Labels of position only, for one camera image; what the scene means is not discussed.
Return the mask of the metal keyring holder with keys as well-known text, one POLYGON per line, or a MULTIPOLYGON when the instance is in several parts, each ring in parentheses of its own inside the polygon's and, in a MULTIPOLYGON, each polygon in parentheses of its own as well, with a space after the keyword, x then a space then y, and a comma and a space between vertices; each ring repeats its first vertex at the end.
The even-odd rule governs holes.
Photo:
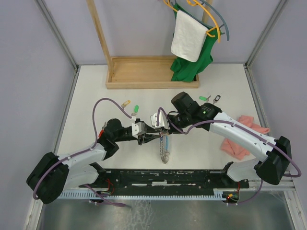
POLYGON ((163 164, 167 164, 169 161, 170 152, 168 150, 168 145, 169 145, 168 134, 165 132, 161 132, 159 138, 159 148, 160 148, 160 158, 163 164))

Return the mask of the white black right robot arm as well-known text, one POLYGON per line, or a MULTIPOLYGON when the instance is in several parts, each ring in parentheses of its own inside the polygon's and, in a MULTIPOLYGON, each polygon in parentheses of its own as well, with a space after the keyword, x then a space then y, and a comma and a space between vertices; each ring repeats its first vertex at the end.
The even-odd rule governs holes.
POLYGON ((249 151, 255 158, 244 162, 230 162, 220 175, 220 182, 225 187, 245 179, 260 178, 278 185, 285 176, 291 160, 289 139, 278 139, 261 134, 243 125, 217 106, 211 103, 199 105, 186 92, 176 95, 171 103, 177 109, 177 115, 167 115, 162 108, 151 116, 152 126, 165 128, 175 133, 183 133, 187 128, 203 128, 221 135, 249 151))

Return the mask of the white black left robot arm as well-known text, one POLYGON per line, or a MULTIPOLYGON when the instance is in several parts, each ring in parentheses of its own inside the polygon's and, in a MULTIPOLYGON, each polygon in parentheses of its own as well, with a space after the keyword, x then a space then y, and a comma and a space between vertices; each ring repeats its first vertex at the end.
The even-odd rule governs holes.
POLYGON ((119 119, 110 119, 89 147, 62 156, 46 153, 26 183, 33 190, 33 198, 44 204, 56 200, 63 191, 80 185, 101 187, 106 182, 106 175, 98 162, 112 157, 119 149, 118 142, 135 140, 141 145, 159 138, 166 129, 168 124, 156 118, 150 126, 136 119, 129 127, 123 127, 119 119))

